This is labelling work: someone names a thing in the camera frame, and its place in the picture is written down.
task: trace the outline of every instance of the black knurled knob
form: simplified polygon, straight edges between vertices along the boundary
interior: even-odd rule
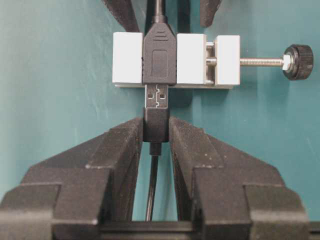
[[[283,71],[288,79],[305,80],[310,76],[314,67],[314,54],[310,46],[293,44],[284,54],[291,56],[290,68]]]

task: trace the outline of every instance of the black metal bar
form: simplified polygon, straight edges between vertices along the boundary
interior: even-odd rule
[[[189,221],[110,222],[102,226],[99,240],[200,240]]]
[[[156,186],[157,186],[157,173],[158,173],[158,156],[152,156],[151,158],[151,169],[150,169],[150,183],[149,183],[149,193],[148,200],[146,204],[145,220],[147,222],[152,221]]]

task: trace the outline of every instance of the black cable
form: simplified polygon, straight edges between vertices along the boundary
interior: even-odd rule
[[[154,15],[155,16],[165,16],[166,15],[166,1],[165,0],[155,0]]]
[[[146,204],[146,213],[145,220],[147,222],[152,221],[155,195],[156,195],[156,186],[157,186],[157,174],[158,174],[158,156],[151,157],[151,170],[150,170],[150,183],[149,183],[149,193]]]

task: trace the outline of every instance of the black plastic housing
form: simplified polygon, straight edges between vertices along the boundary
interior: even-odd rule
[[[143,109],[143,115],[143,141],[148,143],[168,142],[169,109],[147,107]]]
[[[167,23],[154,23],[144,38],[142,83],[177,83],[177,40]]]

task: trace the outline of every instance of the white plastic block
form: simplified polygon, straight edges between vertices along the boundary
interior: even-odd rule
[[[176,37],[176,83],[205,84],[207,35],[179,33]]]
[[[112,82],[141,84],[144,36],[140,32],[113,33]]]
[[[217,36],[214,41],[216,86],[240,85],[240,36]]]

